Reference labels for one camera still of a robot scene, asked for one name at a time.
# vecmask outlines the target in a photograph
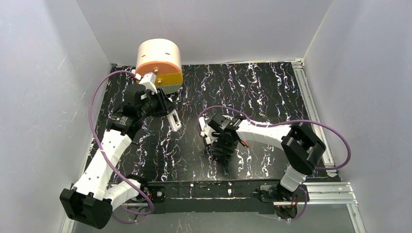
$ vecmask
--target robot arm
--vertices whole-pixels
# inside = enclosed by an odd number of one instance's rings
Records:
[[[290,201],[298,186],[314,172],[326,149],[310,126],[303,123],[265,128],[251,124],[244,116],[230,118],[221,114],[213,116],[207,125],[202,117],[199,121],[200,136],[211,146],[212,156],[217,160],[231,156],[238,142],[248,146],[246,140],[284,150],[290,164],[280,183],[261,193],[267,200]]]
[[[156,89],[155,80],[153,73],[144,75],[139,84],[126,89],[123,103],[114,109],[102,140],[104,152],[114,166],[142,127],[144,118],[166,116],[173,131],[181,128],[176,105],[162,89]],[[60,194],[68,217],[101,229],[114,209],[138,196],[138,192],[125,181],[106,190],[112,174],[113,170],[98,150],[80,179]],[[140,188],[142,181],[139,178],[129,181]]]

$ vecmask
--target purple cable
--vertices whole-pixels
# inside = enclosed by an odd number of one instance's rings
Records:
[[[140,213],[140,212],[138,212],[138,211],[129,210],[129,209],[127,209],[127,207],[125,207],[125,206],[123,206],[123,205],[121,205],[120,208],[122,208],[124,211],[126,211],[126,212],[128,212],[128,213],[131,213],[131,214],[134,214],[134,215],[138,215],[138,213]]]
[[[306,206],[308,205],[308,197],[306,196],[306,193],[307,193],[306,190],[303,189],[302,187],[299,187],[298,189],[302,190],[303,193],[305,194],[305,204],[303,205],[302,211],[296,217],[291,218],[291,221],[297,220],[298,218],[300,218],[303,215],[303,213],[305,212]]]
[[[349,143],[348,143],[348,141],[344,138],[344,136],[343,136],[342,134],[340,134],[338,131],[336,131],[336,129],[334,129],[334,128],[328,126],[328,125],[322,124],[322,123],[320,123],[320,122],[313,121],[313,120],[290,120],[290,121],[280,122],[280,123],[277,123],[277,124],[257,124],[257,123],[255,123],[254,121],[252,121],[252,120],[249,118],[249,116],[248,116],[247,114],[245,114],[244,112],[241,112],[241,111],[239,111],[239,110],[236,110],[236,109],[233,109],[233,108],[229,108],[229,107],[226,107],[226,106],[214,105],[214,106],[207,107],[207,108],[205,108],[203,111],[200,112],[200,114],[197,116],[197,120],[196,120],[196,125],[197,125],[197,126],[199,125],[199,118],[202,116],[202,114],[205,113],[207,110],[212,109],[212,108],[224,108],[224,109],[228,109],[228,110],[231,110],[231,111],[233,111],[233,112],[242,114],[242,115],[244,115],[244,116],[246,117],[246,119],[247,119],[252,125],[257,126],[257,127],[270,128],[270,127],[276,127],[276,126],[281,126],[281,125],[289,125],[289,124],[295,124],[295,123],[310,123],[310,124],[314,124],[314,125],[319,125],[319,126],[325,128],[325,129],[328,129],[328,130],[332,131],[332,132],[333,132],[334,134],[336,134],[336,135],[342,140],[342,142],[345,144],[346,149],[347,149],[347,158],[346,158],[346,160],[345,160],[341,165],[339,165],[339,166],[334,166],[334,167],[317,167],[317,168],[316,168],[317,170],[323,170],[323,171],[325,171],[325,170],[337,170],[337,169],[340,169],[340,168],[344,167],[346,164],[348,164],[348,163],[349,163],[349,160],[350,160],[350,158],[351,158],[352,152],[351,152]]]
[[[152,201],[147,197],[147,195],[144,194],[144,192],[140,190],[140,188],[138,188],[136,185],[134,185],[132,182],[130,182],[126,177],[124,177],[124,176],[115,168],[115,166],[113,166],[113,164],[110,162],[110,160],[108,159],[106,153],[105,153],[104,150],[103,150],[103,147],[102,147],[102,144],[101,144],[99,138],[97,137],[97,133],[96,133],[96,131],[95,131],[95,127],[93,126],[93,120],[92,120],[92,118],[91,118],[91,110],[92,110],[92,108],[93,108],[93,102],[94,102],[94,99],[96,98],[96,94],[97,94],[97,92],[99,91],[100,87],[101,87],[101,86],[103,85],[103,83],[104,83],[106,80],[108,80],[111,76],[113,76],[113,75],[115,75],[115,74],[120,74],[120,73],[126,73],[126,74],[129,74],[129,75],[132,76],[132,77],[135,77],[135,74],[132,73],[132,72],[129,72],[129,71],[126,71],[126,70],[118,70],[118,71],[115,71],[115,72],[113,72],[113,73],[110,73],[109,75],[106,76],[106,78],[104,78],[104,79],[100,82],[100,84],[97,86],[96,90],[95,90],[94,93],[93,93],[93,96],[92,96],[92,99],[91,99],[91,102],[90,102],[90,105],[89,105],[89,112],[88,112],[88,114],[89,114],[89,124],[90,124],[90,129],[91,129],[91,132],[92,132],[92,134],[93,134],[93,137],[94,137],[94,139],[96,140],[96,143],[97,143],[97,145],[99,146],[99,149],[100,149],[100,151],[102,152],[103,158],[104,158],[104,160],[106,160],[107,165],[109,165],[109,167],[113,170],[114,173],[116,173],[116,175],[118,175],[118,176],[120,177],[120,179],[122,179],[123,181],[125,181],[128,185],[130,185],[130,186],[131,186],[132,188],[134,188],[137,192],[139,192],[139,194],[142,195],[142,196],[145,198],[145,200],[147,201],[147,203],[148,203],[148,205],[149,205],[149,208],[150,208],[149,212],[147,212],[147,213],[139,213],[139,212],[133,211],[133,214],[135,214],[135,215],[147,216],[147,215],[149,215],[149,214],[152,214],[153,211],[155,211],[155,206],[153,205]]]
[[[124,224],[133,224],[133,223],[138,223],[140,221],[142,221],[145,216],[143,216],[143,218],[139,219],[139,220],[135,220],[135,221],[125,221],[125,220],[121,220],[120,218],[116,217],[114,214],[112,214],[112,218],[114,218],[114,220],[116,220],[117,222],[121,222]]]
[[[285,220],[285,221],[288,221],[288,219],[290,219],[291,221],[297,220],[297,219],[300,218],[300,217],[303,215],[303,213],[305,212],[306,207],[307,207],[307,205],[308,205],[308,197],[306,196],[306,195],[307,195],[307,192],[306,192],[306,190],[305,190],[304,188],[302,188],[302,187],[299,187],[298,189],[302,190],[303,193],[305,194],[305,204],[303,205],[302,211],[301,211],[296,217],[287,218],[287,219],[282,218],[282,220]],[[278,220],[278,219],[279,219],[279,218],[277,218],[277,217],[271,217],[271,216],[266,216],[266,215],[260,215],[260,214],[256,214],[256,215],[262,216],[262,217],[266,217],[266,218],[275,219],[275,220]]]

